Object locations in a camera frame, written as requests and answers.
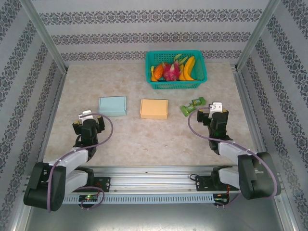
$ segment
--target plastic basket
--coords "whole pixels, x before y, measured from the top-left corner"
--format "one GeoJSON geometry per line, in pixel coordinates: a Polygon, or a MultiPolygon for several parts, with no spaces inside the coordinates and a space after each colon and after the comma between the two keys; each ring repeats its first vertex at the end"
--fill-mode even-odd
{"type": "Polygon", "coordinates": [[[203,55],[200,51],[149,51],[145,58],[145,74],[146,80],[151,84],[153,89],[187,89],[197,88],[201,83],[207,81],[206,67],[203,55]],[[193,66],[191,77],[196,81],[151,81],[151,66],[157,66],[162,62],[173,63],[173,58],[177,54],[182,54],[181,58],[185,56],[194,56],[196,62],[193,66]]]}

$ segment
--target striped wall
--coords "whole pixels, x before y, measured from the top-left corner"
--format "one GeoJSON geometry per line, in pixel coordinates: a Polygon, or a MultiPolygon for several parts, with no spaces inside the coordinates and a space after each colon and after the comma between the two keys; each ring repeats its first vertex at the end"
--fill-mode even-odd
{"type": "Polygon", "coordinates": [[[236,63],[268,0],[34,0],[67,65],[144,62],[147,51],[201,50],[236,63]]]}
{"type": "Polygon", "coordinates": [[[308,1],[282,0],[242,75],[300,230],[308,230],[308,1]]]}
{"type": "Polygon", "coordinates": [[[36,163],[62,73],[18,0],[0,2],[0,231],[36,163]]]}

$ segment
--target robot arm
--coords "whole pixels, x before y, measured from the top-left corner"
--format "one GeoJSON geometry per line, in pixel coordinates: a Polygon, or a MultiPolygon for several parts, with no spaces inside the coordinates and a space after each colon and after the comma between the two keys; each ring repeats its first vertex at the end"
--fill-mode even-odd
{"type": "MultiPolygon", "coordinates": [[[[210,148],[218,155],[230,159],[235,166],[216,167],[211,174],[217,183],[232,185],[241,190],[247,200],[268,197],[274,191],[274,182],[265,167],[259,161],[242,149],[232,144],[232,139],[226,134],[229,112],[222,109],[222,103],[214,102],[209,105],[210,112],[198,111],[197,120],[208,127],[210,138],[227,142],[209,140],[210,148]]],[[[273,160],[269,153],[257,153],[271,169],[276,182],[279,182],[273,160]]],[[[281,186],[277,184],[277,193],[281,193],[281,186]]]]}
{"type": "MultiPolygon", "coordinates": [[[[85,111],[79,115],[90,114],[85,111]]],[[[54,168],[51,184],[51,210],[56,211],[62,205],[64,197],[81,186],[93,186],[93,170],[79,167],[88,162],[95,154],[96,147],[80,150],[80,148],[98,144],[97,133],[104,130],[104,122],[98,116],[98,122],[93,116],[83,117],[73,123],[75,133],[78,135],[72,149],[75,153],[62,159],[54,168]]],[[[49,163],[36,163],[33,167],[30,180],[24,195],[24,204],[47,209],[48,179],[52,166],[58,160],[49,163]]]]}

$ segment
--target beige table surface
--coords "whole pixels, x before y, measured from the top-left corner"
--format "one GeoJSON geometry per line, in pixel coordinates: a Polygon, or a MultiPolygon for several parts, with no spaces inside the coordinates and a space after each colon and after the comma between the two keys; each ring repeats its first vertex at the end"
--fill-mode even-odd
{"type": "MultiPolygon", "coordinates": [[[[197,89],[153,90],[145,79],[144,64],[71,65],[52,126],[44,162],[71,150],[76,135],[72,123],[85,110],[98,111],[100,97],[127,96],[127,116],[111,117],[111,139],[97,148],[85,165],[91,166],[195,166],[226,165],[230,160],[210,150],[208,141],[194,135],[179,106],[203,96],[220,101],[229,110],[227,134],[253,148],[244,111],[229,63],[208,63],[208,81],[197,89]],[[141,99],[168,99],[168,119],[140,119],[141,99]]],[[[98,135],[103,141],[110,132],[98,135]]],[[[192,119],[192,127],[205,136],[207,127],[192,119]]]]}

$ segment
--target pink dragon fruit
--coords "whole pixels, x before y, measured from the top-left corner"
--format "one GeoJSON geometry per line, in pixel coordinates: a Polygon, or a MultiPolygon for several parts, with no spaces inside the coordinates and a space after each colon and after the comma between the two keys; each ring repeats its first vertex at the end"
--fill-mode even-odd
{"type": "Polygon", "coordinates": [[[164,67],[163,77],[166,81],[177,81],[181,75],[179,69],[179,62],[176,60],[173,64],[168,64],[167,66],[162,63],[164,67]]]}

